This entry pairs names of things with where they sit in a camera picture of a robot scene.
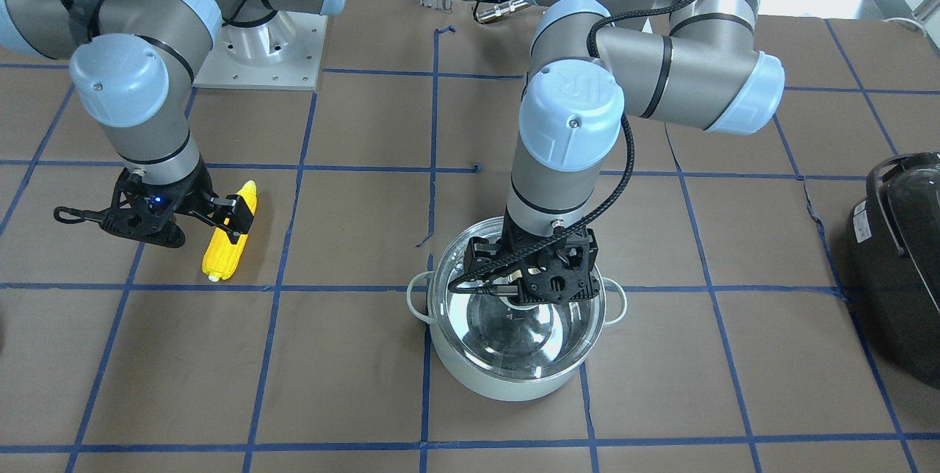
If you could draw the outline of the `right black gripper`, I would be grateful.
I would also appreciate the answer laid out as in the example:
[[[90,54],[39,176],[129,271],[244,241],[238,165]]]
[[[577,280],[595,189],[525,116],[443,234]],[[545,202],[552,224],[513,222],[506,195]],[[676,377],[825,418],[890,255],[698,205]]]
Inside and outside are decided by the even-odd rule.
[[[216,194],[205,165],[197,165],[184,178],[164,185],[145,183],[142,176],[125,170],[115,182],[110,206],[98,216],[98,227],[124,239],[181,248],[186,236],[176,217],[184,216],[225,230],[235,242],[239,231],[247,230],[224,223],[227,217],[232,217],[233,225],[239,221],[236,202],[245,211],[237,194],[224,198]]]

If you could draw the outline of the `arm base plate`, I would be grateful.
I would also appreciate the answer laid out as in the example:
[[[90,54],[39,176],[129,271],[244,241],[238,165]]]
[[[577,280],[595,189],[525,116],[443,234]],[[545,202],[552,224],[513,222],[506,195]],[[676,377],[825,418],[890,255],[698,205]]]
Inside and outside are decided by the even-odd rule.
[[[327,21],[325,15],[279,12],[259,26],[224,26],[194,85],[313,91],[318,84]]]

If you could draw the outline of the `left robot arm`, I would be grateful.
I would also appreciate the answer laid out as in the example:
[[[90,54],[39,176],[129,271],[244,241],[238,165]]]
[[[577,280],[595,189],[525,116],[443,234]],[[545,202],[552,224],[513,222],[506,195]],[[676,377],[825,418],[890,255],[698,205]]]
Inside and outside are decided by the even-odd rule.
[[[501,235],[468,239],[446,293],[587,301],[602,289],[590,223],[635,167],[630,119],[755,134],[776,113],[785,71],[755,48],[759,0],[525,1],[545,12]]]

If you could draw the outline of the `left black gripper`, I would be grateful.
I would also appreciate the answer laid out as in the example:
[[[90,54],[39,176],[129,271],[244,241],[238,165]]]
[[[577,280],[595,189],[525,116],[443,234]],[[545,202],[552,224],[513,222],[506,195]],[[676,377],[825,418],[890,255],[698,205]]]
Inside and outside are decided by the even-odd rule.
[[[582,226],[567,238],[528,253],[505,266],[497,263],[511,253],[528,250],[541,236],[528,233],[513,221],[496,239],[471,236],[466,246],[466,272],[470,295],[505,296],[514,306],[592,300],[600,295],[600,276],[594,272],[598,243],[591,228]]]

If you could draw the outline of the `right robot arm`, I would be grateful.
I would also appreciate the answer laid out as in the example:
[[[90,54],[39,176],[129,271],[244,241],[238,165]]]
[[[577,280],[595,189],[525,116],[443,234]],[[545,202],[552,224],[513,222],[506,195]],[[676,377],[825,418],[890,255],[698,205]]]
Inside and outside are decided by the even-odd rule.
[[[212,187],[182,104],[225,26],[256,27],[280,11],[336,15],[346,0],[2,0],[2,45],[67,60],[84,108],[122,159],[103,211],[58,206],[63,224],[163,248],[184,245],[176,215],[248,235],[242,195]]]

